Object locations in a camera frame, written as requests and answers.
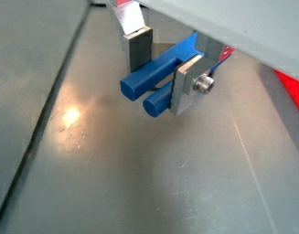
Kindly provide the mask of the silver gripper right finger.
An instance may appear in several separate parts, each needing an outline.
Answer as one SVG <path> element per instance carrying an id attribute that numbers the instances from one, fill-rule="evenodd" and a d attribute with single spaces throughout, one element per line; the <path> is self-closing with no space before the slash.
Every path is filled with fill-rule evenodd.
<path id="1" fill-rule="evenodd" d="M 198 32 L 193 48 L 197 52 L 178 66 L 174 74 L 170 111 L 179 116 L 193 105 L 195 95 L 208 95 L 216 85 L 210 77 L 216 68 L 232 56 L 234 49 Z"/>

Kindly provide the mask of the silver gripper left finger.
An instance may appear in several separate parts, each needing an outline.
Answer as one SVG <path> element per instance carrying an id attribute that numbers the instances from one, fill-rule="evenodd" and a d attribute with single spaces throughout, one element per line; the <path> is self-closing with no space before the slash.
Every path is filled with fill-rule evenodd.
<path id="1" fill-rule="evenodd" d="M 137 0 L 110 0 L 107 7 L 119 25 L 127 70 L 133 73 L 151 61 L 153 29 Z"/>

